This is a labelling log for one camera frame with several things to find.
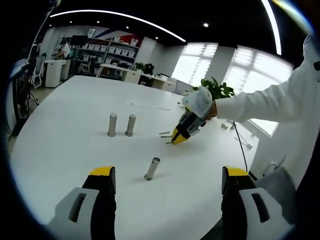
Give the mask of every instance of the ceiling light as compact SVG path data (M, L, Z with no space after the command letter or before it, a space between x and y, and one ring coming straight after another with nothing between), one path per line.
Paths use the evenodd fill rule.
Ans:
M273 31L273 36L274 36L274 41L275 41L275 48L276 48L276 53L278 55L281 55L281 42L280 42L280 34L279 34L279 29L277 25L277 21L274 15L274 12L272 11L272 8L270 6L270 3L268 0L261 0L266 13L268 14L272 31Z
M64 12L60 12L60 13L57 13L57 14L53 14L50 16L50 18L53 18L53 17L56 17L56 16L60 16L60 15L64 15L64 14L73 14L73 13L104 13L104 14L115 14L115 15L119 15L119 16L123 16L123 17L127 17L127 18L130 18L130 19L134 19L134 20L138 20L140 22L143 22L145 24L149 24L153 27L156 27L158 29L161 29L162 31L165 31L166 33L176 37L177 39L181 40L182 42L185 42L186 40L184 40L182 37L179 37L178 35L174 34L173 32L161 27L161 26L158 26L152 22L149 22L149 21L146 21L146 20L143 20L141 18L138 18L138 17L135 17L135 16L131 16L131 15L127 15L127 14L124 14L124 13L120 13L120 12L115 12L115 11L105 11L105 10L73 10L73 11L64 11Z

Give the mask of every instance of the metal cylinder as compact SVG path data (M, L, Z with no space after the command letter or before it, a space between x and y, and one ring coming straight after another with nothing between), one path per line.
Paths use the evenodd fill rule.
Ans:
M145 180L147 180L147 181L151 181L152 180L159 163L160 163L160 159L158 157L154 157L152 159L152 162L151 162L151 164L149 166L149 169L146 172L146 174L144 175L144 179Z
M128 121L128 126L126 127L125 135L131 137L134 135L134 126L136 122L136 115L131 114Z
M116 135L116 123L117 123L117 114L111 113L110 119L109 119L109 130L108 130L109 137L114 137Z

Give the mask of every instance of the office chair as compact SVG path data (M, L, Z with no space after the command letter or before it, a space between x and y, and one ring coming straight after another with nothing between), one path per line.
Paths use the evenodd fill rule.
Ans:
M40 87L42 84L46 57L47 57L47 54L45 53L42 54L41 56L36 57L35 68L31 76L31 84L33 85L34 89Z
M95 57L90 57L88 63L81 63L80 67L82 68L82 72L85 74L94 73L94 63L95 63L96 58Z
M115 64L118 65L119 60L112 59L110 64L111 65L115 65ZM108 77L108 79L121 80L122 72L118 69L108 68L107 77Z

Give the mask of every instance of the black cable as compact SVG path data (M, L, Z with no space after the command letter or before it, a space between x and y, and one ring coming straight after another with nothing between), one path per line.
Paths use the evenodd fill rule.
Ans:
M234 125L234 128L235 128L236 134L237 134L237 136L238 136L239 143L240 143L240 147L241 147L241 150L242 150L243 159L244 159L244 163L245 163L245 171L248 172L248 166L247 166L247 161L246 161L244 149L243 149L243 147L242 147L241 139L240 139L240 137L239 137L239 133L238 133L238 130L237 130L237 126L236 126L235 121L233 121L233 125Z

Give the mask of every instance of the storage box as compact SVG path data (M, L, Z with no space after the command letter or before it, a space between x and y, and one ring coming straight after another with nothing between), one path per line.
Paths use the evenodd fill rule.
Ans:
M106 64L110 64L110 63L111 63L111 60L112 60L111 58L106 58L106 59L105 59L105 63L106 63Z
M116 48L116 47L115 47L115 53L116 53L116 54L121 54L121 51L122 51L121 48Z
M101 45L99 45L99 44L95 44L95 45L94 45L94 50L99 51L99 50L100 50L100 46L101 46Z
M95 31L96 30L94 28L90 28L87 34L88 38L92 38L95 34Z
M116 50L116 48L114 46L109 47L109 52L110 53L114 53Z
M88 62L89 61L89 57L90 57L89 55L84 55L83 56L83 61Z
M129 51L128 57L133 58L134 56L135 56L135 52L134 51Z
M138 43L138 39L132 38L130 45L135 47L137 43Z
M103 61L104 61L103 57L100 57L100 56L99 56L98 59L97 59L97 62L98 62L99 64L102 64Z
M115 41L115 42L119 42L119 40L120 40L120 37L119 37L119 36L115 36L115 37L113 38L113 41Z
M122 52L121 52L121 55L123 55L123 56L127 56L128 55L128 50L122 50Z
M107 46L106 45L101 45L100 51L106 52L107 51Z

